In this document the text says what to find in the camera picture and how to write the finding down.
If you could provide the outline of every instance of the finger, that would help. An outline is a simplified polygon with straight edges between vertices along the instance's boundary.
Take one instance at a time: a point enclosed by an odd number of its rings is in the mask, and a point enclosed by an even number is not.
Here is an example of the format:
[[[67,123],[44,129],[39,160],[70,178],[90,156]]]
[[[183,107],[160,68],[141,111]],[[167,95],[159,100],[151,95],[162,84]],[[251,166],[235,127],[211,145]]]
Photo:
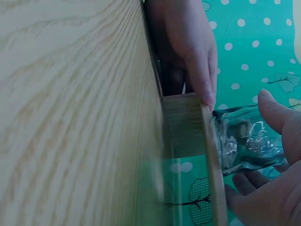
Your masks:
[[[206,105],[211,106],[215,104],[215,96],[212,91],[207,54],[202,50],[192,52],[185,58],[185,63],[194,91]]]
[[[279,134],[285,121],[294,113],[294,110],[276,102],[266,89],[262,89],[258,95],[258,106],[263,119]]]
[[[212,85],[213,95],[216,96],[217,90],[217,65],[218,65],[217,48],[214,47],[210,50],[208,56],[209,75]]]
[[[284,171],[286,171],[289,168],[289,164],[287,161],[285,161],[285,163],[283,163],[280,166],[274,166],[274,169],[277,170],[279,173],[283,173]]]
[[[232,180],[235,188],[242,195],[248,195],[256,191],[254,185],[252,185],[248,178],[242,173],[234,175]]]
[[[225,185],[225,194],[228,208],[236,213],[239,203],[244,197],[229,185]]]
[[[245,173],[245,176],[255,188],[260,188],[270,181],[268,177],[262,175],[259,171]]]

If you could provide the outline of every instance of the clear glass bottle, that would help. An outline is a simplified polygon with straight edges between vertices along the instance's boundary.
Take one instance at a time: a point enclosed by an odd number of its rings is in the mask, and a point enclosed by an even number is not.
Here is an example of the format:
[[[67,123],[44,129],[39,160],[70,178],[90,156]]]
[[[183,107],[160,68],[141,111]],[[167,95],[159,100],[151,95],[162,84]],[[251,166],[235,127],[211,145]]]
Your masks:
[[[224,176],[281,165],[281,135],[260,115],[257,105],[213,112],[216,142]]]

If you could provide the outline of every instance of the white polka dot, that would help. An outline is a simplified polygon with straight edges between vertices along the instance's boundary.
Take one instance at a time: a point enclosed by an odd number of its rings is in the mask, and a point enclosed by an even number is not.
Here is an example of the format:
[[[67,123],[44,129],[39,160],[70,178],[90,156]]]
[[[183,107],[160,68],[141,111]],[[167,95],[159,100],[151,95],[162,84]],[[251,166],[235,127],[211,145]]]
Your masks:
[[[228,108],[228,106],[225,105],[225,104],[222,104],[222,105],[218,106],[218,109],[220,109],[220,110],[227,109],[227,108]]]
[[[184,162],[181,165],[181,171],[183,173],[188,173],[190,170],[192,170],[192,167],[193,167],[193,165],[190,161]]]
[[[221,3],[222,3],[223,5],[227,5],[227,4],[229,4],[229,0],[221,0]]]
[[[225,50],[230,51],[232,48],[233,48],[232,43],[230,43],[230,42],[226,43]]]
[[[244,71],[247,71],[247,70],[249,70],[249,65],[243,64],[243,65],[241,65],[241,69]]]
[[[293,24],[292,20],[291,19],[286,19],[286,24],[289,25],[289,26],[292,26],[292,24]]]
[[[264,82],[264,83],[266,83],[266,82],[269,81],[269,79],[268,78],[263,78],[261,81]]]
[[[271,24],[271,20],[268,17],[264,18],[263,22],[264,22],[265,25],[270,25]]]
[[[252,98],[252,100],[253,100],[254,103],[258,103],[258,96],[257,96],[257,95],[254,96],[254,97]]]
[[[181,172],[181,165],[179,163],[173,163],[169,167],[172,173],[180,173]]]
[[[281,46],[282,45],[282,39],[277,39],[276,40],[276,45]]]
[[[240,85],[238,83],[233,83],[231,85],[231,89],[233,89],[233,90],[239,89],[239,87],[240,87]]]
[[[215,21],[210,21],[209,25],[210,25],[212,30],[214,30],[217,27],[217,23]]]
[[[253,46],[254,48],[259,47],[259,41],[258,41],[258,40],[253,41],[253,42],[252,42],[252,46]]]
[[[246,22],[244,19],[239,19],[239,20],[237,20],[237,24],[238,24],[238,26],[243,27],[243,26],[245,26]]]
[[[268,66],[273,67],[273,66],[274,66],[274,61],[269,60],[269,61],[268,61]]]

